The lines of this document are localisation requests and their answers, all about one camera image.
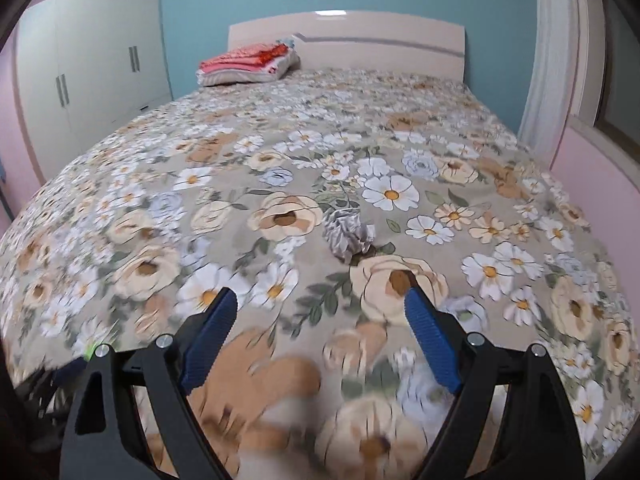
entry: wardrobe handle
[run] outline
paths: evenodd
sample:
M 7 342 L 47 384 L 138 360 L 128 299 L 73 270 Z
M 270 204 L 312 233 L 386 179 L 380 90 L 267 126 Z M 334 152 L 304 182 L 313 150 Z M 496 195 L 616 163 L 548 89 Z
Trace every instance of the wardrobe handle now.
M 136 71 L 136 62 L 133 61 L 133 47 L 132 46 L 129 47 L 129 61 L 131 62 L 131 71 L 135 72 Z
M 58 88 L 58 97 L 60 99 L 60 106 L 65 107 L 65 102 L 62 99 L 62 86 L 60 86 L 60 76 L 56 78 L 56 88 Z
M 65 77 L 65 75 L 64 74 L 61 75 L 60 79 L 62 79 L 62 90 L 65 93 L 66 104 L 69 104 L 69 92 L 66 89 L 66 77 Z
M 136 68 L 138 69 L 138 72 L 140 72 L 140 59 L 138 58 L 138 48 L 135 45 L 133 46 L 133 56 L 136 58 Z

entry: bed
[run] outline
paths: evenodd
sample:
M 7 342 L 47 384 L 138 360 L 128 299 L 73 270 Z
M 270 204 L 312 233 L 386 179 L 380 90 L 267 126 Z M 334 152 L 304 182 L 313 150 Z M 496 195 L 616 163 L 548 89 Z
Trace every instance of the bed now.
M 462 83 L 462 27 L 305 13 L 235 25 L 229 44 L 283 35 L 301 70 L 137 118 L 20 213 L 0 242 L 14 380 L 174 332 L 228 286 L 238 320 L 190 403 L 229 473 L 407 478 L 451 403 L 402 310 L 411 272 L 468 332 L 548 349 L 592 478 L 636 419 L 634 322 L 580 209 Z M 324 213 L 346 207 L 375 227 L 350 264 L 322 238 Z

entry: bed headboard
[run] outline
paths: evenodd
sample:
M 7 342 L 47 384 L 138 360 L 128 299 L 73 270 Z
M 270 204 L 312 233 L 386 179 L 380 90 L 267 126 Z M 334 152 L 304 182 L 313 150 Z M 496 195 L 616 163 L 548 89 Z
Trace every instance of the bed headboard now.
M 393 70 L 456 81 L 465 71 L 462 25 L 394 12 L 299 12 L 236 23 L 229 27 L 228 47 L 289 36 L 302 68 Z

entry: white wardrobe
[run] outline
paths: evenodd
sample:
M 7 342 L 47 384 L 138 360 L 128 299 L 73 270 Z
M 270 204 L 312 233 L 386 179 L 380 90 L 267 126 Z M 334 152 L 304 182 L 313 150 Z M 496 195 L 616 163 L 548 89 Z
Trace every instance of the white wardrobe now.
M 172 98 L 159 0 L 45 0 L 20 18 L 16 56 L 22 113 L 46 179 Z

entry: screw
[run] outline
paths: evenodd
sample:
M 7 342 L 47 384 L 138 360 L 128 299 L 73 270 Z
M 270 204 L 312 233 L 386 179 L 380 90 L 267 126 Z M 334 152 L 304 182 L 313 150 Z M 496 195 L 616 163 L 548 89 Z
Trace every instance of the screw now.
M 469 341 L 471 346 L 482 346 L 486 339 L 481 333 L 472 332 L 471 334 L 466 336 L 466 340 Z
M 96 357 L 104 357 L 105 355 L 107 355 L 109 353 L 109 345 L 98 345 L 98 348 L 95 349 L 94 355 Z
M 173 342 L 174 336 L 171 334 L 162 334 L 161 336 L 158 336 L 158 339 L 156 339 L 156 346 L 158 348 L 169 348 Z
M 536 357 L 544 357 L 546 354 L 546 348 L 539 343 L 535 343 L 531 346 L 531 353 Z

